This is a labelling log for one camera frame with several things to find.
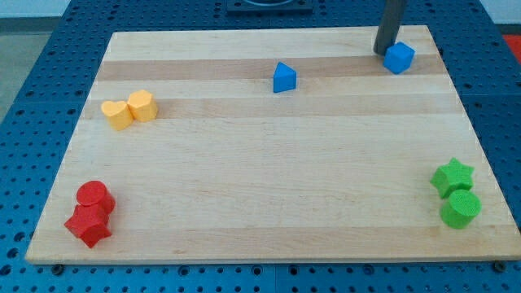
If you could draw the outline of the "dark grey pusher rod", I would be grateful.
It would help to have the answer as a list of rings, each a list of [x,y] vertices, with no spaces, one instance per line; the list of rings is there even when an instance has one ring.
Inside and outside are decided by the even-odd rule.
[[[387,49],[395,44],[401,21],[405,13],[406,0],[387,0],[374,40],[373,51],[385,56]]]

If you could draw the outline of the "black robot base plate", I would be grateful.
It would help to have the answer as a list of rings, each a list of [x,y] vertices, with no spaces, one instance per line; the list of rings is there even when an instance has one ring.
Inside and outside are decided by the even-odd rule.
[[[279,13],[279,12],[304,12],[313,11],[312,0],[227,0],[226,12],[238,13]]]

